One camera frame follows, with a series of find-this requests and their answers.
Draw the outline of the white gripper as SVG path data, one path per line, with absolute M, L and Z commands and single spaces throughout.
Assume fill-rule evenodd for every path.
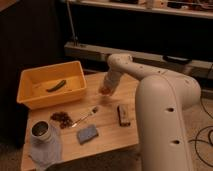
M 99 93 L 104 94 L 106 88 L 110 90 L 109 96 L 112 96 L 115 93 L 122 76 L 123 74 L 121 72 L 110 69 L 104 77 L 103 85 L 98 89 Z

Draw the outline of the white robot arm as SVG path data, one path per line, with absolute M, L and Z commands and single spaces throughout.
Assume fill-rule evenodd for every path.
M 135 111 L 142 171 L 195 171 L 182 112 L 199 102 L 199 83 L 182 73 L 135 63 L 126 53 L 110 55 L 107 63 L 101 94 L 112 95 L 123 74 L 139 81 Z

